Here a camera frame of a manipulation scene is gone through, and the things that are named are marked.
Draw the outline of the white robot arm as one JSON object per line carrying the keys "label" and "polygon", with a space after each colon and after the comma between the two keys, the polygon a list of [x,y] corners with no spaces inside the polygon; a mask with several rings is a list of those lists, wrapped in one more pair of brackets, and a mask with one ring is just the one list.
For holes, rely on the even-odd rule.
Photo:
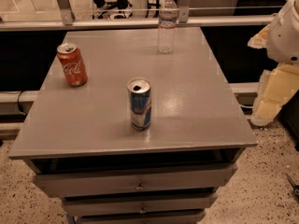
{"label": "white robot arm", "polygon": [[278,63],[299,64],[299,0],[288,0],[271,21],[267,55]]}

